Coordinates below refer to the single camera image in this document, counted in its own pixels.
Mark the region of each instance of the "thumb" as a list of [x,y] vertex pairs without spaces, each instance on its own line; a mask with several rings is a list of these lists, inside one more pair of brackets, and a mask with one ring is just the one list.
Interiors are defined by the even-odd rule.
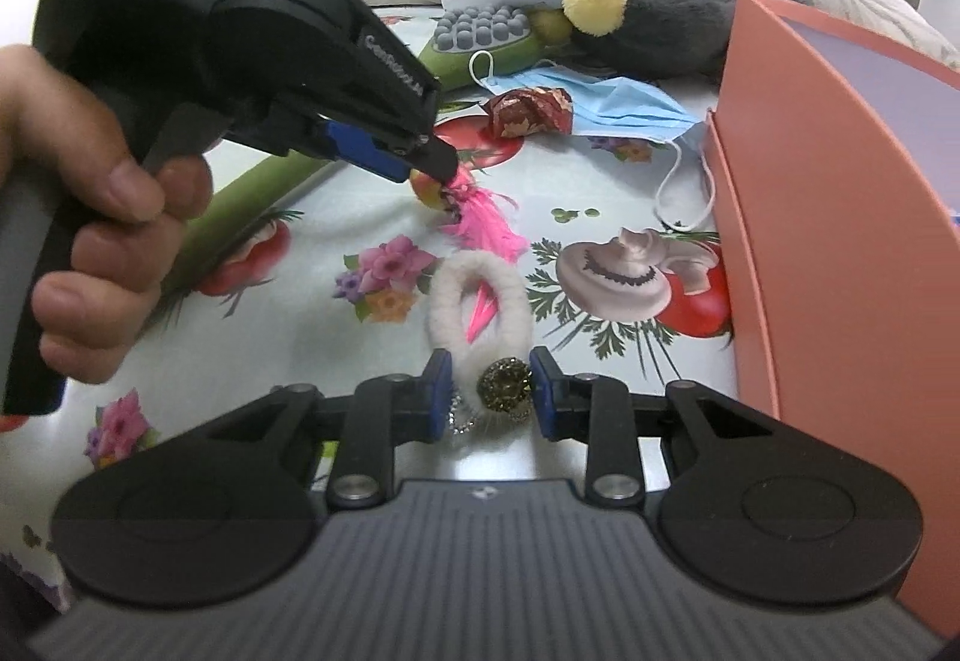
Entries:
[[86,205],[123,222],[163,211],[163,190],[130,154],[120,123],[29,46],[0,49],[0,145],[51,167]]

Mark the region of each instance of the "red foil wrapper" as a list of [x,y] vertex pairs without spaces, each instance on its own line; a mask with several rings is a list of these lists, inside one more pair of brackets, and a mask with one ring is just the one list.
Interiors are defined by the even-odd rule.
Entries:
[[570,93],[559,87],[511,89],[491,98],[484,110],[490,115],[495,139],[515,139],[531,133],[573,131]]

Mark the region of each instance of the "disposable face mask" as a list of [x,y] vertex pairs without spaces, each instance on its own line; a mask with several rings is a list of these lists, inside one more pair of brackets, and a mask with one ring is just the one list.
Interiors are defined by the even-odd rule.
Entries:
[[[490,60],[487,75],[480,78],[473,71],[473,64],[479,56],[486,56]],[[713,172],[701,154],[704,138],[702,123],[662,89],[624,76],[595,79],[554,64],[538,65],[519,73],[494,75],[493,56],[486,50],[474,52],[470,57],[469,70],[473,81],[494,95],[531,87],[565,89],[573,103],[572,135],[645,139],[673,147],[677,158],[654,194],[656,218],[671,230],[689,233],[695,231],[712,212],[716,183]],[[700,159],[709,193],[707,209],[690,225],[671,223],[661,209],[664,190],[683,161],[683,147]]]

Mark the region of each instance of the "finger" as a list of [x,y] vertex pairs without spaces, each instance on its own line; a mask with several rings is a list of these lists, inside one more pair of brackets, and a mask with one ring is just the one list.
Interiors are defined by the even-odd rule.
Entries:
[[127,345],[97,350],[49,333],[40,337],[40,354],[51,369],[88,384],[109,380],[120,368],[128,351],[130,347]]
[[203,215],[213,193],[210,166],[201,157],[167,161],[157,173],[157,182],[166,197],[167,214],[178,220]]
[[53,271],[37,282],[32,308],[45,332],[85,347],[131,344],[160,298],[160,286],[136,293],[77,271]]
[[170,271],[184,230],[181,220],[166,214],[141,225],[90,223],[74,239],[70,265],[132,292],[147,292]]
[[112,111],[29,46],[0,49],[2,147],[53,167],[107,217],[143,222],[163,209],[162,188],[131,157]]

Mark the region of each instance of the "plush toy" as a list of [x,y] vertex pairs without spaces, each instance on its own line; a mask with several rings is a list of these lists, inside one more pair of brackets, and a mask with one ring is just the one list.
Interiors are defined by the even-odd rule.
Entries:
[[[813,5],[812,0],[791,0]],[[736,0],[563,0],[581,49],[643,80],[719,75]]]

